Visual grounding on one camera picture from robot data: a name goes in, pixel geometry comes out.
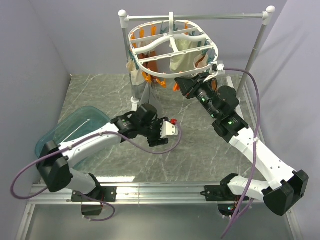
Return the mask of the orange front clip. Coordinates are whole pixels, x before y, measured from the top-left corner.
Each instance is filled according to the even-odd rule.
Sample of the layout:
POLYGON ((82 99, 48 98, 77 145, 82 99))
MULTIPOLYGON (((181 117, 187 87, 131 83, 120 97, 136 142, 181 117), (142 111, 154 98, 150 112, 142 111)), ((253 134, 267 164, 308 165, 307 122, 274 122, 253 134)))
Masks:
POLYGON ((177 91, 179 91, 179 90, 180 90, 179 85, 178 85, 177 83, 175 83, 174 86, 173 86, 173 91, 174 91, 174 92, 177 92, 177 91))

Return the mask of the white oval clip hanger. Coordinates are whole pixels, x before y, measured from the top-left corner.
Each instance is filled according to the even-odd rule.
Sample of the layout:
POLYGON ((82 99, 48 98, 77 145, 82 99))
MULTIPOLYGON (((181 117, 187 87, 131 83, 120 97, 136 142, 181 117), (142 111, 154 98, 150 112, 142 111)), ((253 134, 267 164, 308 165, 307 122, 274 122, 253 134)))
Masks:
POLYGON ((172 72, 170 61, 174 56, 198 51, 199 54, 208 54, 208 69, 203 72, 210 72, 211 62, 215 62, 219 57, 219 49, 216 43, 206 34, 206 32, 190 17, 178 17, 173 12, 163 16, 126 16, 125 22, 134 20, 144 20, 125 34, 127 44, 127 55, 136 64, 136 68, 141 69, 146 81, 155 79, 169 79, 197 74, 197 70, 184 72, 172 72), (176 40, 187 40, 198 42, 196 48, 179 51, 176 40), (138 54, 145 54, 151 51, 156 52, 155 57, 138 59, 138 54), (143 63, 156 61, 158 72, 153 72, 143 66, 143 63))

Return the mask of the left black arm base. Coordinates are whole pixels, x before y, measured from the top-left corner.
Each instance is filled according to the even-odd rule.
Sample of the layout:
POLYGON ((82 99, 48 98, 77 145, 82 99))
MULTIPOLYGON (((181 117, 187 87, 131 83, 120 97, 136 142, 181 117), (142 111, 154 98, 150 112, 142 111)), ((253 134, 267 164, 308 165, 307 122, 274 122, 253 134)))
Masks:
POLYGON ((104 206, 112 209, 111 215, 115 213, 115 208, 111 203, 116 201, 116 186, 101 186, 99 189, 93 190, 89 194, 83 194, 79 191, 73 191, 71 195, 72 203, 81 203, 81 213, 85 217, 99 216, 104 206))

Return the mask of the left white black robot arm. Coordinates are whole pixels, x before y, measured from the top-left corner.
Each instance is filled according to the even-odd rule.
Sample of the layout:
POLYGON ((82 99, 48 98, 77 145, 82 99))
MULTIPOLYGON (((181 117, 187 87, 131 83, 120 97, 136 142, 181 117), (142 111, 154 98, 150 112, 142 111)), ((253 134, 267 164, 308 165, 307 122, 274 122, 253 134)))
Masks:
POLYGON ((157 109, 144 103, 82 137, 60 144, 47 142, 40 154, 46 159, 36 167, 50 192, 71 189, 83 193, 89 201, 96 201, 101 195, 97 179, 91 173, 74 170, 75 165, 106 147, 137 136, 145 137, 150 147, 156 147, 167 144, 169 136, 177 134, 176 126, 167 117, 158 118, 157 109))

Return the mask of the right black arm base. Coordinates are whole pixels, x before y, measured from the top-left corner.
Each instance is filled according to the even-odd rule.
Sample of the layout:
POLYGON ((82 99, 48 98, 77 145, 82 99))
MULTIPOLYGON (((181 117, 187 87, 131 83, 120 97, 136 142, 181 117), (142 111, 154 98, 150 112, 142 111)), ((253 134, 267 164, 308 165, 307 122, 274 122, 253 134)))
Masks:
POLYGON ((217 202, 219 213, 229 218, 233 216, 241 198, 241 195, 234 195, 227 186, 222 185, 205 185, 200 195, 206 202, 217 202))

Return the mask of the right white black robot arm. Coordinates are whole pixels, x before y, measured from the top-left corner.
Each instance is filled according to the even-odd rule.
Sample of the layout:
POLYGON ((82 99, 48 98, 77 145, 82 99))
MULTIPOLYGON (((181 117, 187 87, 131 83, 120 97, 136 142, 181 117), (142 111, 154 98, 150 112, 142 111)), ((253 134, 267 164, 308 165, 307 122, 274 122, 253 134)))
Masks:
POLYGON ((304 195, 309 176, 295 170, 278 158, 241 118, 236 90, 223 85, 213 89, 205 74, 177 77, 175 83, 186 99, 196 98, 215 120, 212 126, 222 139, 242 153, 264 177, 263 181, 231 174, 220 183, 220 194, 226 200, 245 193, 246 197, 264 202, 269 210, 283 216, 304 195))

